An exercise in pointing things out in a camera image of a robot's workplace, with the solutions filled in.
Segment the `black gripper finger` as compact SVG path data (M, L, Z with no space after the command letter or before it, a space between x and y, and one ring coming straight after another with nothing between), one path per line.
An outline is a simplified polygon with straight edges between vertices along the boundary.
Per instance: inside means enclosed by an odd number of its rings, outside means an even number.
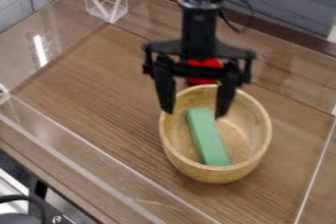
M176 99L176 82L171 72L171 64L171 59L163 55L158 56L154 63L154 80L160 108L170 114L174 113Z
M215 79L218 81L215 117L219 118L227 114L235 97L235 91L240 79L238 64L228 62L219 70Z

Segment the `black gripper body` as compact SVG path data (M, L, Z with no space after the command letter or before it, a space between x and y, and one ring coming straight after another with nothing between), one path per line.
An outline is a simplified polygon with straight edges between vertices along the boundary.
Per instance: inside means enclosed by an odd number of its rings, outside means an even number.
M148 42L142 46L146 58L143 72L154 77L152 53L158 56L179 56L180 63L171 64L172 74L180 77L194 78L199 75L199 68L188 65L190 59L204 61L210 58L227 59L239 66L239 61L246 62L244 70L239 69L239 85L248 84L252 77L252 61L256 53L224 44L216 38L216 17L222 17L227 24L230 21L218 4L206 6L182 6L182 38L164 42ZM216 78L219 71L210 70L208 78Z

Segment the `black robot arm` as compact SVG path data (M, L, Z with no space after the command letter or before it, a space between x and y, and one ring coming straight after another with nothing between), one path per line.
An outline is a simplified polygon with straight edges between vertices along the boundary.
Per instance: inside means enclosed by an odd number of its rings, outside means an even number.
M175 109L178 77L218 81L215 115L222 117L238 88L251 82L256 53L216 37L224 0L178 0L178 4L183 11L182 37L142 46L143 72L154 79L160 108L167 113Z

